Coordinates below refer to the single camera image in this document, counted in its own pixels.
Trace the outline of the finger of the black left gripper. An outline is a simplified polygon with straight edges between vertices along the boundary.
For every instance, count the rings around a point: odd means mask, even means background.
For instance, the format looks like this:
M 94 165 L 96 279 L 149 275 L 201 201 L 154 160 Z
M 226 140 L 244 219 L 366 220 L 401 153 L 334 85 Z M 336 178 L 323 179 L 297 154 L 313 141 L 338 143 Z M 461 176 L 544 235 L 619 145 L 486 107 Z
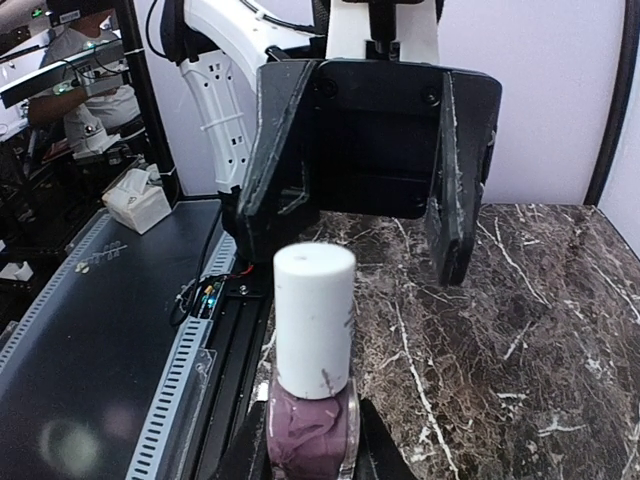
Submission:
M 479 72 L 446 72 L 425 220 L 442 286 L 458 286 L 466 276 L 494 137 L 495 79 Z
M 319 220 L 312 200 L 312 105 L 316 60 L 261 66 L 257 129 L 235 214 L 239 254 L 269 262 L 280 248 Z

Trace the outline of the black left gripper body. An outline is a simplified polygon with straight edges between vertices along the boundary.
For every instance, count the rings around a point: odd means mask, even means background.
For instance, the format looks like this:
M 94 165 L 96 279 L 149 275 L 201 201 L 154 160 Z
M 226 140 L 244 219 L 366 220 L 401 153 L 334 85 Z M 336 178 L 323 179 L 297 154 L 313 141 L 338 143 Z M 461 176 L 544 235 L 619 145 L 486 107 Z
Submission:
M 468 71 L 373 60 L 320 63 L 309 87 L 314 205 L 422 217 L 433 178 L 443 75 L 451 70 Z M 501 97 L 495 79 L 495 128 Z

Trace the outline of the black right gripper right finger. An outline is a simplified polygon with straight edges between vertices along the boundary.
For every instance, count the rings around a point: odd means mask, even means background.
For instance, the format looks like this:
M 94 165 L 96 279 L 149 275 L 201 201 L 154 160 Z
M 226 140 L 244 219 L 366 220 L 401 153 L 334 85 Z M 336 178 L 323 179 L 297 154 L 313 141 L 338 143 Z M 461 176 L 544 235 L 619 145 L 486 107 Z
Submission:
M 369 399 L 360 401 L 358 479 L 415 480 L 382 418 Z

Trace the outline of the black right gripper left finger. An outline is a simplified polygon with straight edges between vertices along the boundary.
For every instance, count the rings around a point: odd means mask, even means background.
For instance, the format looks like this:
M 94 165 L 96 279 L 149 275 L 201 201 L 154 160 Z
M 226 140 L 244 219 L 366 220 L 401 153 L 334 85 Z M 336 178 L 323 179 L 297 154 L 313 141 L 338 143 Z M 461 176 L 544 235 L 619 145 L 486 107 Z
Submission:
M 267 480 L 272 478 L 267 451 L 265 401 L 257 401 L 222 459 L 222 478 Z

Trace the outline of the purple nail polish bottle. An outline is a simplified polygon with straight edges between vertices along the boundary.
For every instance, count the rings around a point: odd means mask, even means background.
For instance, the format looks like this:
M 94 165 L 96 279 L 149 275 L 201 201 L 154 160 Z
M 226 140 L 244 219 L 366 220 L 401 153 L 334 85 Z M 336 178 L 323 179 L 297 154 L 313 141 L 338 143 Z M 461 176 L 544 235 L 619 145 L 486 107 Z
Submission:
M 275 363 L 266 444 L 275 479 L 350 479 L 360 437 L 351 373 L 356 258 L 304 242 L 273 259 Z

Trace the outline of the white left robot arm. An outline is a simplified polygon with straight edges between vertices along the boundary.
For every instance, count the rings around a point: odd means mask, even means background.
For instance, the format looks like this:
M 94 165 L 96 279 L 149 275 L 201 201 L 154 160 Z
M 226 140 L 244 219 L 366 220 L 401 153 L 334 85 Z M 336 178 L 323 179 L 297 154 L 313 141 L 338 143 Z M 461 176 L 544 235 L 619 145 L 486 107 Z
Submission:
M 250 263 L 324 211 L 424 218 L 438 282 L 466 276 L 502 87 L 442 66 L 440 1 L 168 1 L 160 38 L 213 150 L 222 224 Z

